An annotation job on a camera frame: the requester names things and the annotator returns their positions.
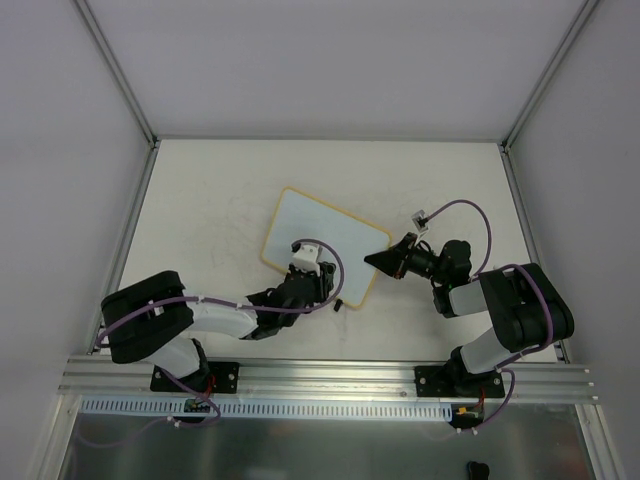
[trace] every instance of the white board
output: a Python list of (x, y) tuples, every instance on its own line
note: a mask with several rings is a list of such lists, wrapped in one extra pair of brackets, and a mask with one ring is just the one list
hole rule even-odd
[[(282, 191), (269, 233), (262, 248), (262, 260), (286, 272), (291, 263), (291, 245), (301, 238), (313, 238), (329, 244), (338, 252), (345, 269), (345, 281), (339, 298), (359, 308), (373, 285), (376, 269), (363, 259), (370, 253), (387, 249), (391, 233), (353, 214), (338, 209), (292, 187)], [(323, 250), (321, 261), (335, 260)], [(338, 284), (340, 273), (334, 276)]]

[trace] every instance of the small black part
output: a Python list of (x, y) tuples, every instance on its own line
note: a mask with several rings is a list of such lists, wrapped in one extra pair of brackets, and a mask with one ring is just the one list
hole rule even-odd
[(489, 480), (491, 470), (486, 463), (469, 462), (467, 469), (469, 470), (469, 480)]
[(457, 409), (460, 409), (463, 405), (456, 405), (454, 408), (453, 416), (449, 425), (453, 428), (459, 428), (461, 430), (469, 430), (470, 428), (475, 428), (480, 425), (484, 421), (484, 408), (473, 406), (467, 407), (466, 413), (457, 413)]
[(184, 402), (184, 413), (209, 413), (211, 406), (201, 400), (188, 398)]
[(407, 273), (407, 259), (417, 239), (418, 236), (415, 233), (409, 232), (387, 250), (367, 255), (364, 261), (385, 275), (402, 278)]
[(473, 375), (465, 382), (455, 383), (443, 366), (417, 366), (413, 369), (418, 397), (504, 398), (502, 377), (497, 372)]
[(449, 292), (451, 290), (448, 286), (433, 287), (433, 304), (436, 307), (436, 312), (443, 315), (445, 318), (453, 318), (456, 316), (453, 313), (453, 307), (451, 306), (451, 300), (449, 300)]
[[(533, 278), (551, 313), (553, 341), (573, 335), (573, 315), (539, 265), (522, 266)], [(547, 338), (547, 323), (538, 298), (515, 270), (506, 276), (494, 270), (479, 275), (491, 323), (500, 344), (510, 352), (540, 345)]]
[[(322, 303), (333, 290), (333, 276), (336, 266), (320, 262), (320, 275), (315, 272), (298, 270), (293, 264), (284, 281), (276, 288), (247, 295), (252, 305), (287, 309), (302, 309)], [(282, 328), (291, 327), (299, 313), (257, 312), (258, 328), (244, 337), (244, 340), (262, 340), (276, 335)]]
[[(167, 270), (123, 288), (102, 300), (104, 323), (108, 327), (122, 317), (148, 305), (183, 295), (184, 285), (177, 272)], [(193, 311), (184, 302), (139, 315), (109, 335), (114, 363), (143, 360), (193, 324)]]
[[(216, 378), (215, 384), (213, 385), (212, 393), (236, 393), (236, 390), (238, 388), (238, 373), (240, 370), (239, 363), (207, 362), (207, 368), (210, 372), (209, 376), (213, 375)], [(160, 373), (160, 378), (156, 377), (156, 372)], [(204, 393), (207, 390), (209, 376), (207, 376), (204, 383), (199, 382), (197, 388), (194, 388), (193, 386), (187, 384), (187, 382), (189, 381), (189, 377), (180, 379), (180, 381), (196, 392)], [(153, 369), (153, 375), (151, 377), (151, 385), (149, 389), (152, 392), (182, 392), (180, 387), (178, 387), (171, 380), (165, 377), (165, 375), (160, 371), (158, 367)]]

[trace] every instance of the black object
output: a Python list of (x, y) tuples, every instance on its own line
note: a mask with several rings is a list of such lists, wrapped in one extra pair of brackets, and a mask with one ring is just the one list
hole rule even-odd
[(486, 463), (469, 462), (467, 463), (469, 471), (469, 480), (489, 480), (491, 470)]
[[(196, 372), (181, 378), (180, 381), (192, 390), (203, 393), (207, 390), (213, 376), (211, 393), (235, 394), (238, 388), (239, 372), (240, 364), (237, 362), (209, 362), (205, 358), (205, 363), (201, 362)], [(153, 369), (149, 389), (152, 392), (182, 392), (182, 389), (169, 380), (158, 367)]]
[[(107, 327), (125, 315), (172, 297), (183, 296), (184, 285), (177, 272), (167, 270), (115, 292), (102, 300), (101, 308)], [(109, 348), (114, 363), (140, 361), (193, 324), (193, 311), (184, 302), (143, 313), (109, 335)]]
[(412, 272), (431, 280), (436, 310), (447, 318), (454, 317), (449, 292), (469, 283), (471, 245), (461, 240), (449, 240), (440, 255), (431, 247), (417, 242), (415, 233), (407, 233), (396, 245), (383, 252), (364, 257), (364, 261), (393, 278), (403, 278)]
[(499, 373), (467, 374), (466, 379), (456, 381), (446, 368), (448, 364), (421, 365), (413, 369), (418, 397), (480, 398), (483, 390), (485, 398), (504, 397), (504, 385)]
[[(298, 270), (293, 263), (289, 265), (284, 282), (276, 288), (248, 295), (252, 305), (261, 307), (301, 309), (322, 303), (329, 298), (333, 290), (333, 275), (336, 266), (329, 262), (320, 262), (320, 275), (315, 272)], [(244, 340), (261, 340), (278, 333), (283, 327), (291, 327), (300, 316), (299, 313), (257, 312), (258, 328)]]
[[(553, 323), (553, 341), (573, 335), (573, 315), (539, 265), (522, 266), (542, 292)], [(500, 344), (510, 352), (543, 344), (547, 322), (535, 293), (518, 270), (505, 275), (494, 270), (479, 275), (491, 323)]]
[[(463, 407), (466, 409), (464, 413), (461, 412)], [(484, 405), (479, 405), (477, 407), (474, 405), (456, 405), (453, 410), (453, 416), (449, 422), (449, 425), (453, 428), (469, 430), (470, 428), (475, 428), (484, 422)]]

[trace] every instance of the aluminum frame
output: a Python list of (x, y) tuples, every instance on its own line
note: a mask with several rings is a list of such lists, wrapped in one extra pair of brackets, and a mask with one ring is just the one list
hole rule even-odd
[[(416, 395), (413, 367), (442, 365), (442, 362), (211, 360), (240, 363), (235, 398), (407, 403), (461, 401), (446, 397), (418, 399)], [(590, 371), (582, 365), (515, 363), (511, 368), (516, 373), (512, 403), (593, 405), (599, 401)], [(149, 363), (116, 365), (108, 355), (75, 355), (67, 363), (59, 393), (149, 396), (153, 395), (149, 390), (152, 372), (153, 365)], [(504, 381), (509, 385), (508, 376)], [(176, 393), (175, 396), (188, 395)], [(486, 400), (487, 403), (502, 401)]]

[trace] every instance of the metal panel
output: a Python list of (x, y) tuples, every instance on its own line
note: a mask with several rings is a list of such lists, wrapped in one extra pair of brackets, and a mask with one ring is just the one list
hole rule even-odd
[[(80, 418), (94, 442), (123, 439), (149, 421)], [(227, 419), (185, 431), (157, 425), (125, 448), (74, 449), (76, 480), (463, 479), (472, 460), (490, 466), (491, 480), (592, 478), (575, 409), (557, 405), (512, 406), (478, 436), (431, 422)]]
[[(225, 360), (241, 365), (238, 398), (416, 401), (415, 362)], [(152, 369), (145, 363), (116, 365), (106, 355), (74, 356), (67, 364), (60, 393), (149, 395)], [(584, 366), (516, 363), (513, 369), (517, 377), (514, 403), (598, 402)]]
[(147, 142), (71, 2), (0, 12), (0, 471), (16, 479), (46, 450)]
[(498, 141), (582, 0), (91, 0), (160, 135)]
[(570, 305), (628, 475), (640, 470), (640, 3), (602, 2), (511, 150), (536, 245)]

